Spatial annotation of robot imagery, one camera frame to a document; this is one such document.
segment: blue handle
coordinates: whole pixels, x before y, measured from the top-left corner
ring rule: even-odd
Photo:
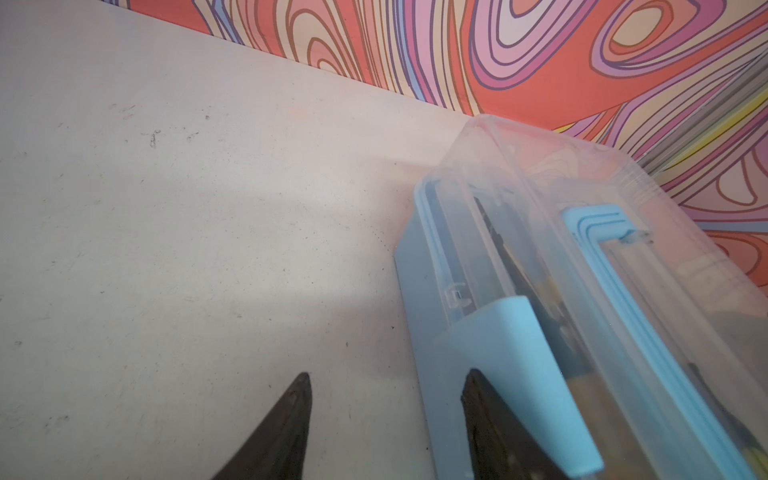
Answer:
[[[637,228],[614,204],[569,208],[562,217],[632,340],[723,477],[755,479],[723,426],[672,357],[600,248],[600,243],[627,238]]]

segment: white table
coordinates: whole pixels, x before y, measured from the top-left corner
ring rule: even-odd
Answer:
[[[0,2],[0,477],[431,478],[392,251],[467,117],[96,0]]]

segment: transparent plastic lid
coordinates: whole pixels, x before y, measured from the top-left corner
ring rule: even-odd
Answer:
[[[598,477],[768,478],[768,300],[630,157],[483,115],[419,188],[447,321],[529,298]]]

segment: psychedelic wallpaper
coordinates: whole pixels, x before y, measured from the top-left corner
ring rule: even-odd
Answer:
[[[105,1],[636,160],[768,51],[768,1],[757,0]],[[766,94],[657,180],[768,293]]]

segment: plastic storage box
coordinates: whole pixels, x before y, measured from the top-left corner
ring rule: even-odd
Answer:
[[[490,116],[396,264],[438,477],[480,369],[569,478],[768,478],[768,300],[627,155]]]

